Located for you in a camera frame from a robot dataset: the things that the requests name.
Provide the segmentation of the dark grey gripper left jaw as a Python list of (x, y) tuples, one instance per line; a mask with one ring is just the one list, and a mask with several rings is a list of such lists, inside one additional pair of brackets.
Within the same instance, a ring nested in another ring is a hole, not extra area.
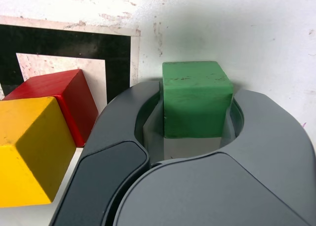
[(113, 224), (123, 196), (151, 167), (143, 126), (159, 100), (159, 82), (146, 81), (108, 103), (83, 148), (51, 225)]

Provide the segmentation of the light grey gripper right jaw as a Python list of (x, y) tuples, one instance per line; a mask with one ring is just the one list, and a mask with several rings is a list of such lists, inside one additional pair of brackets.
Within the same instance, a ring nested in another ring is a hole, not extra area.
[(229, 130), (217, 151), (141, 176), (114, 225), (315, 225), (316, 156), (300, 123), (266, 95), (240, 90)]

